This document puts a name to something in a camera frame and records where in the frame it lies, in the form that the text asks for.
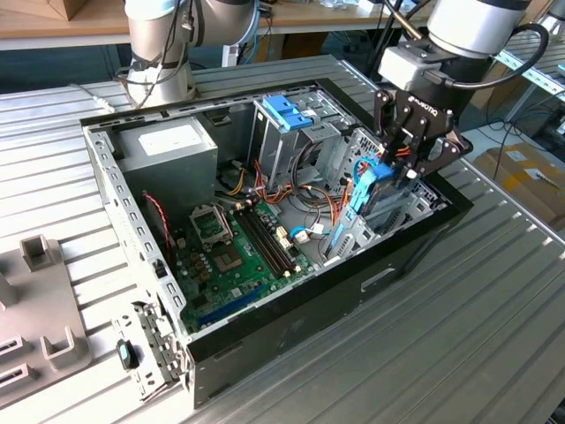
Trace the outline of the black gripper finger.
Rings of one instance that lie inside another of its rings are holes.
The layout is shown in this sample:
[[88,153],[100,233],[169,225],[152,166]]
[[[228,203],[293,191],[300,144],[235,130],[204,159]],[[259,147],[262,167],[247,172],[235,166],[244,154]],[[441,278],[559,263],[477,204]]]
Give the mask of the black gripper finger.
[[442,169],[472,151],[470,142],[463,139],[449,117],[411,117],[402,129],[411,136],[411,140],[409,154],[398,170],[398,184]]
[[415,97],[397,90],[378,91],[374,98],[375,133],[380,136],[382,163],[404,159],[415,163]]

